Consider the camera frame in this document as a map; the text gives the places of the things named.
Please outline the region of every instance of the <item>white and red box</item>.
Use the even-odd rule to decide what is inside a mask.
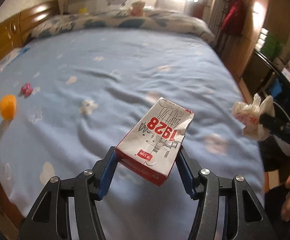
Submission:
[[[116,146],[119,162],[154,184],[162,185],[193,118],[192,111],[160,98]]]

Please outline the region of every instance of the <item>white crumpled bag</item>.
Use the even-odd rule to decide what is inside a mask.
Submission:
[[[246,125],[242,134],[257,141],[263,141],[270,135],[270,130],[264,128],[263,125],[259,123],[260,116],[264,113],[275,117],[272,96],[266,97],[261,103],[260,96],[255,94],[251,105],[244,102],[237,102],[232,108],[232,115]]]

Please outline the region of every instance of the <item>red logo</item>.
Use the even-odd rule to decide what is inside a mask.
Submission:
[[[140,150],[137,155],[147,161],[150,161],[153,157],[151,154],[144,152],[143,150]]]

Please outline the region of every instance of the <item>mattress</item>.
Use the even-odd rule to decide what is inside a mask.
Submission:
[[[24,98],[27,82],[33,93]],[[17,113],[11,122],[0,116],[0,182],[24,216],[50,177],[92,168],[161,96],[195,113],[182,144],[189,156],[218,176],[243,175],[263,203],[258,145],[231,115],[240,92],[196,36],[94,28],[35,39],[1,71],[0,99],[6,94],[17,96]],[[97,202],[107,240],[186,239],[196,207],[176,166],[158,187],[119,164]]]

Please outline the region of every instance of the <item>red bag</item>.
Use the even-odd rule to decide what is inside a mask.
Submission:
[[[228,35],[241,34],[246,17],[243,0],[231,0],[229,2],[229,9],[222,23],[221,30]]]

